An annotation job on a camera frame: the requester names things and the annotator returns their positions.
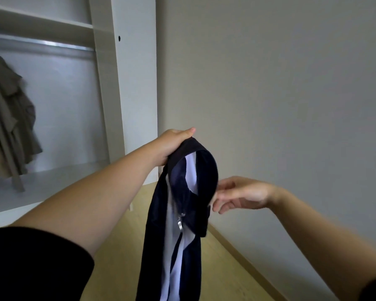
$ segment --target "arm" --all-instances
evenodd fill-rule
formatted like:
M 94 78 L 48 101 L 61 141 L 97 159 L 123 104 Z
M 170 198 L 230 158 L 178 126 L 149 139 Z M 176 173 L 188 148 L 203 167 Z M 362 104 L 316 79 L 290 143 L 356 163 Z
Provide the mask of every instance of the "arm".
M 376 250 L 285 189 L 243 177 L 219 183 L 214 211 L 268 207 L 340 300 L 357 300 L 376 279 Z
M 101 171 L 70 185 L 25 214 L 12 226 L 55 233 L 91 255 L 125 213 L 149 172 L 165 163 L 194 128 L 168 130 Z

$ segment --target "clothes rail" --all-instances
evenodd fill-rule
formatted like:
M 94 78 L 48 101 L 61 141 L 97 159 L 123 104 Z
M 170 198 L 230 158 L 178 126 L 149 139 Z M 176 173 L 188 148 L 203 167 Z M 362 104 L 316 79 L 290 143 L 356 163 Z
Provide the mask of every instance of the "clothes rail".
M 72 48 L 74 50 L 86 50 L 88 52 L 94 52 L 95 51 L 94 48 L 87 47 L 87 46 L 71 45 L 71 44 L 65 44 L 65 43 L 59 43 L 59 42 L 53 42 L 53 41 L 46 41 L 46 40 L 11 36 L 11 35 L 4 35 L 4 34 L 0 34 L 0 39 L 26 42 L 26 43 L 35 43 L 35 44 L 55 46 L 55 47 Z

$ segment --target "zipper pull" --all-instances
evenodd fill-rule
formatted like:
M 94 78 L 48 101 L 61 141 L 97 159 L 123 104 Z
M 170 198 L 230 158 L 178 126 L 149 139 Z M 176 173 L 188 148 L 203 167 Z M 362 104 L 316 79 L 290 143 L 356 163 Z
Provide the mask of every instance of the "zipper pull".
M 178 217 L 178 227 L 180 228 L 180 232 L 182 232 L 182 217 L 185 216 L 185 213 L 181 213 L 181 215 Z

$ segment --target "closet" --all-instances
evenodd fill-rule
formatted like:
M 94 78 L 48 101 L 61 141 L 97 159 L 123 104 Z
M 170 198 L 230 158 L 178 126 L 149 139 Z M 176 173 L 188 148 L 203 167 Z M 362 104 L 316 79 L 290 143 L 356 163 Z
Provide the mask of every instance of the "closet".
M 43 149 L 24 192 L 0 177 L 0 226 L 157 137 L 155 0 L 0 0 L 0 56 Z

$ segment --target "shelf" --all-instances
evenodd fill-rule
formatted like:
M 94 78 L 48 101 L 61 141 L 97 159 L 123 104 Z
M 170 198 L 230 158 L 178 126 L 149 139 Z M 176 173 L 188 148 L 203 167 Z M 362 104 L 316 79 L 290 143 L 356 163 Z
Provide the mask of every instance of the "shelf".
M 107 161 L 73 165 L 21 176 L 25 192 L 17 192 L 11 179 L 0 177 L 0 212 L 44 201 L 56 192 L 105 166 Z
M 90 24 L 53 19 L 1 5 L 0 34 L 95 47 Z

